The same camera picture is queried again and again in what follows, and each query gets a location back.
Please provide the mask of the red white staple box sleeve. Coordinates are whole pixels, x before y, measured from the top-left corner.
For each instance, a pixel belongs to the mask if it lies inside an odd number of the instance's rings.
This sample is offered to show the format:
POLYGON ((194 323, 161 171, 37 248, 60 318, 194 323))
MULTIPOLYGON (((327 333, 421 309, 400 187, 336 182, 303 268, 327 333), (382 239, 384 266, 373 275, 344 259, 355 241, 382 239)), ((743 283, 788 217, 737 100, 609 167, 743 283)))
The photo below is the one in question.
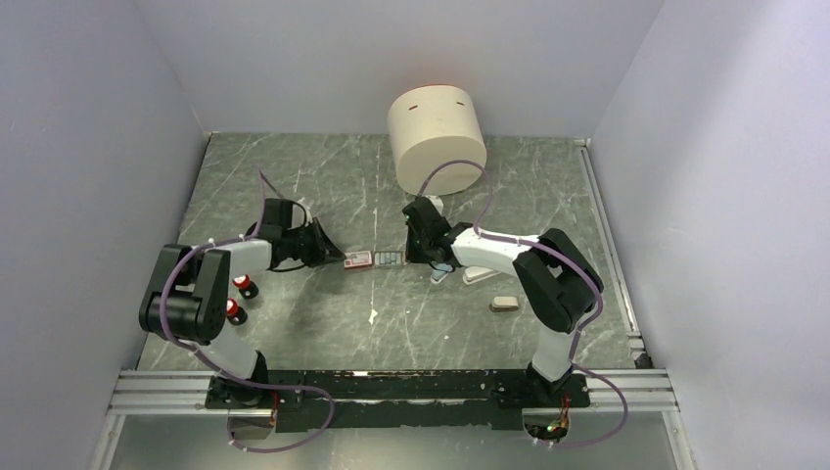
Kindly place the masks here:
POLYGON ((371 251, 357 251, 345 253, 344 269, 355 270, 372 267, 374 257, 371 251))

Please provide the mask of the blue white stapler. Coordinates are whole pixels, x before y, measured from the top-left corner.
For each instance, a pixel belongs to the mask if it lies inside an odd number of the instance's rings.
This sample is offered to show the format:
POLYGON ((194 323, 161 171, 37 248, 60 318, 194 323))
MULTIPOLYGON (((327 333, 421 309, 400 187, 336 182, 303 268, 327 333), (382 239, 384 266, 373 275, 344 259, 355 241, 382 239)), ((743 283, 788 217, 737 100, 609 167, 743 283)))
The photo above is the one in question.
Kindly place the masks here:
POLYGON ((455 271, 453 266, 446 263, 431 263, 430 267, 432 269, 430 281, 436 285, 440 284, 446 276, 455 271))

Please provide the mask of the staple tray with staples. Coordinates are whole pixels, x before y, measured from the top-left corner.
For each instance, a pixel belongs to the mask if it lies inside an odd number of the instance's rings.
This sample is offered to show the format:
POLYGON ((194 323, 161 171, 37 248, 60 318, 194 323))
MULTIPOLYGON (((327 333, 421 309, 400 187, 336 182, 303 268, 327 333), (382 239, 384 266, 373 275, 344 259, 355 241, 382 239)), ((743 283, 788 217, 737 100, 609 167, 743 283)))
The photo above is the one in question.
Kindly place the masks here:
POLYGON ((399 268, 406 265, 405 253, 400 251, 378 251, 373 254, 373 265, 377 268, 399 268))

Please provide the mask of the long white stapler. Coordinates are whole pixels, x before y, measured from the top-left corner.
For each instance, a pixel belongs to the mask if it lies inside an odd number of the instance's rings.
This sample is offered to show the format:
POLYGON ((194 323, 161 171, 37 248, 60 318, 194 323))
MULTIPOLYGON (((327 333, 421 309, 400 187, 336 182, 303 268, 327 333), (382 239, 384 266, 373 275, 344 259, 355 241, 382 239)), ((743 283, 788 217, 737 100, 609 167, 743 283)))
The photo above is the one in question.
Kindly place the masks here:
POLYGON ((478 282, 490 279, 500 274, 500 271, 480 266, 468 266, 464 269, 462 280, 466 285, 473 285, 478 282))

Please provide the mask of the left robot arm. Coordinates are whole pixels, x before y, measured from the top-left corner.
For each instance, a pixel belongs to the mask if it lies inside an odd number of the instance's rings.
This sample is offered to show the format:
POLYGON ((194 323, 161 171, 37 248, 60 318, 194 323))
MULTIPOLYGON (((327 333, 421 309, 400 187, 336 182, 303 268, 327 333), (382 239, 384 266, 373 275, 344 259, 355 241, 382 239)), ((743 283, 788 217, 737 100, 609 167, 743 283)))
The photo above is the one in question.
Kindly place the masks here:
POLYGON ((257 296, 259 272, 292 272, 345 260, 345 253, 299 202, 267 198, 242 235, 201 246, 168 244, 157 258, 138 310, 141 328, 193 353, 211 368, 218 398, 256 407, 277 397, 264 355, 234 326, 246 321, 231 289, 257 296))

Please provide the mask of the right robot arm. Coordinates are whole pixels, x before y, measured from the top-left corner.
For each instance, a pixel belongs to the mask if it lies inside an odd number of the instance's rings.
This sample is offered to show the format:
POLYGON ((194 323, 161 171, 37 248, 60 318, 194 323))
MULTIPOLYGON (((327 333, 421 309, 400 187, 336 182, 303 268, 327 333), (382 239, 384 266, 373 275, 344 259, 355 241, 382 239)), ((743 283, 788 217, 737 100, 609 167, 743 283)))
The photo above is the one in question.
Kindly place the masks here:
POLYGON ((604 307, 604 285, 595 269, 560 229, 520 237, 470 223, 452 226, 426 197, 415 198, 402 213, 409 261, 485 268, 519 280, 541 323, 527 371, 529 394, 538 404, 553 404, 575 369, 581 321, 604 307))

